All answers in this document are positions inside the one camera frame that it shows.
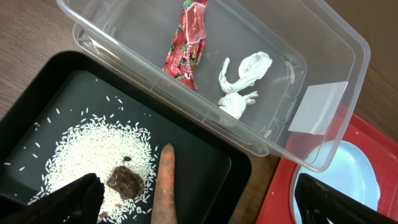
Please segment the black tray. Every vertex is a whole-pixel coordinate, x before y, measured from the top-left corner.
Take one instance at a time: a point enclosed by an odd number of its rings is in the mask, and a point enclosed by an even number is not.
[[[115,95],[123,100],[123,111]],[[151,132],[151,146],[159,146],[157,153],[172,143],[178,223],[229,220],[251,174],[248,157],[78,52],[51,58],[0,122],[0,162],[12,163],[0,168],[0,204],[8,204],[2,206],[0,218],[23,208],[40,191],[41,174],[46,174],[44,165],[54,154],[55,141],[80,123],[86,107],[89,114],[114,113],[113,123],[139,121]],[[41,124],[38,131],[34,130],[36,121]],[[35,142],[40,143],[39,150]],[[153,195],[147,205],[140,206],[145,210],[152,204]],[[150,223],[150,214],[138,214],[136,221],[129,217],[123,223]]]

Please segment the red candy wrapper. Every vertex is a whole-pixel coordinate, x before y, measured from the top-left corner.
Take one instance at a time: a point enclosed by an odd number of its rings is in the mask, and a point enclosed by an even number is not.
[[[185,0],[180,24],[163,69],[180,83],[194,90],[197,88],[193,73],[197,68],[206,41],[203,15],[207,0]]]

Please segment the crumpled white plastic bag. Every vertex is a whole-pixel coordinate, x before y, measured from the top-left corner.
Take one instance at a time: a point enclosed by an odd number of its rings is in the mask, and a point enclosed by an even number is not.
[[[239,66],[238,72],[240,79],[234,84],[230,84],[225,77],[228,64],[229,58],[227,57],[218,77],[221,89],[226,93],[226,96],[222,97],[218,104],[220,109],[234,118],[239,119],[242,117],[246,105],[251,105],[256,102],[252,98],[258,97],[258,94],[254,91],[248,95],[241,96],[238,91],[248,86],[253,86],[256,80],[261,79],[271,66],[272,59],[264,52],[258,52],[246,57]]]

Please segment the round plate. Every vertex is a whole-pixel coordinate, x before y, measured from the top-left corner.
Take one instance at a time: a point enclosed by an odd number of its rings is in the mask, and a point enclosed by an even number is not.
[[[326,142],[322,148],[332,147],[333,143],[334,141]],[[318,149],[319,146],[312,153],[317,153]],[[294,189],[301,173],[309,174],[363,205],[377,210],[380,188],[372,165],[365,154],[349,142],[341,141],[329,168],[324,172],[312,172],[297,166],[290,184],[289,197],[290,211],[296,223],[302,223],[300,211],[294,198]]]

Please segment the orange carrot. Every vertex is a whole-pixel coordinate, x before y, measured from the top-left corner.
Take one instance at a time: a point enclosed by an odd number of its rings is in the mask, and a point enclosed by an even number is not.
[[[160,154],[151,224],[177,224],[174,204],[174,148],[167,144]]]

